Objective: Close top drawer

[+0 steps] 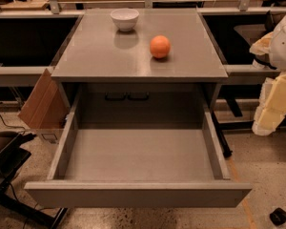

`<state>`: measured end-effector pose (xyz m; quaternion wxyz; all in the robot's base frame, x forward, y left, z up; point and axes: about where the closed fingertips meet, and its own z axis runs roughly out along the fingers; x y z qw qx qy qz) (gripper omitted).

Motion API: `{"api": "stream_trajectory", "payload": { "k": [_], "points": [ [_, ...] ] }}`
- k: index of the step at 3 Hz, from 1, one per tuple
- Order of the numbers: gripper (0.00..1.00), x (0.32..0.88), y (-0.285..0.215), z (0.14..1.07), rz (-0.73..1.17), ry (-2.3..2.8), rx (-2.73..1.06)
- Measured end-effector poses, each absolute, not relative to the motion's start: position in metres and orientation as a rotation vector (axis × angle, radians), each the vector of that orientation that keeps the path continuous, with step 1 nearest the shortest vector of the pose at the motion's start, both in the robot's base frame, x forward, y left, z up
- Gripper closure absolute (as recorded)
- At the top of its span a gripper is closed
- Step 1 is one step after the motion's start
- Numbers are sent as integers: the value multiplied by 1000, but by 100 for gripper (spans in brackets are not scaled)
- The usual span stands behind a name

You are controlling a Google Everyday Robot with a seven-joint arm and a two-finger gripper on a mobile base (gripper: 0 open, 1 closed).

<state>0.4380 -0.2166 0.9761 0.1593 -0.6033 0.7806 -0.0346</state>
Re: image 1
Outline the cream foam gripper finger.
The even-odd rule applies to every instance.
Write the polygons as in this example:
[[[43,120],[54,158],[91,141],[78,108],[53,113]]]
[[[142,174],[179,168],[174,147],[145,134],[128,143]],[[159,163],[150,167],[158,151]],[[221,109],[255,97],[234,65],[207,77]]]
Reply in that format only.
[[[256,135],[273,133],[286,116],[286,73],[262,84],[252,130]]]
[[[269,32],[258,39],[249,49],[254,55],[264,55],[270,52],[270,45],[273,38],[273,32]]]

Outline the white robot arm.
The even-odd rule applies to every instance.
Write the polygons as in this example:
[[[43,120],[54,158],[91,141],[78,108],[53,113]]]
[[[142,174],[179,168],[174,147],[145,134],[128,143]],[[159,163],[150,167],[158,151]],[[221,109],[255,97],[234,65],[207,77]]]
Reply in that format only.
[[[286,14],[272,32],[253,44],[250,52],[268,53],[270,64],[280,70],[279,76],[266,78],[262,84],[252,126],[256,135],[269,135],[286,116]]]

